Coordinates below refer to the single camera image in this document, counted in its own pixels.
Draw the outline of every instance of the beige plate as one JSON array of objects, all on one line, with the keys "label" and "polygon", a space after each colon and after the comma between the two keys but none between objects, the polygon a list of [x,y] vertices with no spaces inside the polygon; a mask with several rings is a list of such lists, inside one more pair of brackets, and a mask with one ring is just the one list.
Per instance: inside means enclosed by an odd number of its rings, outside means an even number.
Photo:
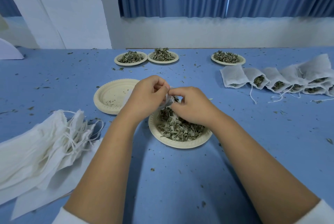
[{"label": "beige plate", "polygon": [[137,51],[137,53],[140,53],[141,55],[144,56],[144,58],[143,58],[141,61],[134,62],[134,63],[120,63],[120,62],[118,62],[118,60],[121,59],[122,56],[123,56],[124,54],[126,54],[126,53],[122,53],[122,54],[119,54],[119,55],[117,55],[117,56],[115,57],[114,62],[115,62],[117,65],[120,65],[120,66],[135,66],[135,65],[139,65],[140,63],[143,63],[144,61],[147,60],[148,56],[147,56],[146,53],[138,52],[138,51]]},{"label": "beige plate", "polygon": [[222,65],[225,65],[225,66],[235,66],[235,65],[243,65],[246,63],[246,59],[243,57],[243,56],[240,56],[238,55],[239,57],[239,61],[238,63],[225,63],[225,62],[221,62],[219,60],[215,60],[213,58],[213,54],[211,55],[211,59],[214,61],[214,62],[217,62],[218,64],[222,64]]},{"label": "beige plate", "polygon": [[94,94],[95,106],[104,113],[117,115],[123,106],[125,95],[137,82],[139,80],[121,79],[104,84]]},{"label": "beige plate", "polygon": [[179,56],[178,56],[176,53],[173,53],[173,52],[169,52],[169,53],[172,54],[172,55],[174,56],[175,59],[173,59],[173,60],[169,60],[169,61],[157,61],[157,60],[153,60],[153,59],[151,59],[151,55],[152,55],[153,53],[149,53],[149,54],[148,54],[148,60],[149,60],[150,62],[157,63],[157,64],[169,64],[169,63],[173,63],[173,62],[175,62],[175,61],[178,61]]},{"label": "beige plate", "polygon": [[205,128],[201,136],[199,136],[197,139],[189,140],[187,142],[178,142],[178,141],[166,138],[166,137],[162,137],[162,134],[158,129],[158,125],[163,123],[162,121],[158,119],[159,112],[160,111],[156,111],[149,117],[148,126],[153,136],[156,137],[158,141],[164,143],[167,146],[171,146],[175,148],[193,148],[193,147],[200,146],[204,144],[205,142],[207,142],[208,139],[212,135],[212,132],[208,128]]}]

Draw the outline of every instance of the blue table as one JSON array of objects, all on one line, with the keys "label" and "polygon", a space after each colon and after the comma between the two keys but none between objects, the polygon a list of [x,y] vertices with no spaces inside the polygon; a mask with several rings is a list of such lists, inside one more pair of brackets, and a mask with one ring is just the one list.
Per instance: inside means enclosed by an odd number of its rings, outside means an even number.
[{"label": "blue table", "polygon": [[[114,57],[124,50],[20,48],[25,59],[0,61],[0,113],[9,111],[0,114],[0,141],[24,133],[58,109],[82,109],[87,119],[101,118],[107,125],[104,135],[115,116],[94,106],[96,86],[158,74],[173,87],[199,87],[219,109],[232,116],[290,172],[334,207],[334,145],[326,140],[334,140],[333,101],[316,104],[310,101],[327,96],[302,94],[300,99],[285,95],[281,102],[267,103],[274,93],[253,89],[252,96],[259,102],[255,105],[249,97],[249,84],[240,89],[223,86],[219,72],[222,66],[210,59],[217,49],[172,50],[180,56],[174,64],[146,61],[115,71],[112,67],[118,66]],[[244,56],[245,67],[259,69],[281,69],[321,53],[334,54],[333,47],[223,50]],[[11,223],[51,223],[67,199]],[[9,223],[14,203],[12,200],[0,206],[1,223]],[[124,223],[260,221],[215,136],[195,149],[175,149],[152,136],[146,119],[134,137]]]}]

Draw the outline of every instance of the white column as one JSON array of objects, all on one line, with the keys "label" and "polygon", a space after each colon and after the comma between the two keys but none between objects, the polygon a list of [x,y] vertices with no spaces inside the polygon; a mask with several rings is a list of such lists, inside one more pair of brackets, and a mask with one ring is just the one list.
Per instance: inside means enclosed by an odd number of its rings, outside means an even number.
[{"label": "white column", "polygon": [[40,48],[111,48],[101,0],[14,0]]}]

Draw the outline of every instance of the stack of empty tea bags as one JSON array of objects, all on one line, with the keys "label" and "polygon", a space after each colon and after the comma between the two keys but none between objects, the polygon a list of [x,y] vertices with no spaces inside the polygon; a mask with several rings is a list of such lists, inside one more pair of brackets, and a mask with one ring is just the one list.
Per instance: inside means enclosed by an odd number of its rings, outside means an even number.
[{"label": "stack of empty tea bags", "polygon": [[63,110],[55,111],[29,131],[0,143],[0,204],[33,188],[46,190],[56,172],[71,166],[94,140],[95,124],[88,125],[81,110],[72,113],[67,120]]},{"label": "stack of empty tea bags", "polygon": [[331,68],[328,54],[321,54],[310,61],[290,65],[280,71],[271,67],[261,71],[236,65],[226,66],[220,70],[220,73],[226,88],[240,88],[250,83],[252,89],[266,87],[279,93],[280,95],[274,96],[280,98],[279,100],[285,93],[302,92],[309,95],[334,96],[334,70]]}]

